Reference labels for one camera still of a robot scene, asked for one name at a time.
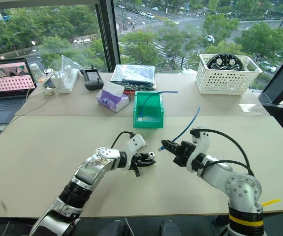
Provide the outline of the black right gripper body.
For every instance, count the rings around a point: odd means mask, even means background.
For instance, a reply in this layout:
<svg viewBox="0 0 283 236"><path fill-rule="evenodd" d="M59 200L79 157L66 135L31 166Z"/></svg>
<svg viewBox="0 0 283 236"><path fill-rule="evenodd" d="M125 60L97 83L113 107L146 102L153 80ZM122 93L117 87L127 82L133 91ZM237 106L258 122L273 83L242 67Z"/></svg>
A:
<svg viewBox="0 0 283 236"><path fill-rule="evenodd" d="M173 162L180 167L185 167L190 155L196 149L196 144L190 143L188 141L182 141L179 145L181 145L180 155L175 156Z"/></svg>

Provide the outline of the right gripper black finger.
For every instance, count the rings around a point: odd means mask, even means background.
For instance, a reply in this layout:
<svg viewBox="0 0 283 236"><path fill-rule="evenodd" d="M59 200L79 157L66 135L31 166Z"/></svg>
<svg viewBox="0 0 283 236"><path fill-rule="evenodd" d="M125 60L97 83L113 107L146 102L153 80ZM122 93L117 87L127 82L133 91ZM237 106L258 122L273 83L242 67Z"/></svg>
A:
<svg viewBox="0 0 283 236"><path fill-rule="evenodd" d="M162 146L164 148L179 148L179 147L181 147L181 145L179 145L178 143L176 143L174 141L170 141L170 140L162 140L161 143L162 143Z"/></svg>
<svg viewBox="0 0 283 236"><path fill-rule="evenodd" d="M175 156L180 155L181 152L181 146L165 146L164 149L174 154Z"/></svg>

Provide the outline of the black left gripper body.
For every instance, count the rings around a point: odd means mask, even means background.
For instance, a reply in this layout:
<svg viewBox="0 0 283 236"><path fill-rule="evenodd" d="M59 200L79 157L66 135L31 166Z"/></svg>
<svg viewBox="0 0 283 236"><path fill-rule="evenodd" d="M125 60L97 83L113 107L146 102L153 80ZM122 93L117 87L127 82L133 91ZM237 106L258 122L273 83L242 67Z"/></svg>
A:
<svg viewBox="0 0 283 236"><path fill-rule="evenodd" d="M140 176L140 171L138 169L137 163L138 161L142 159L142 157L143 157L143 154L137 153L132 157L132 160L131 160L131 169L134 171L136 177Z"/></svg>

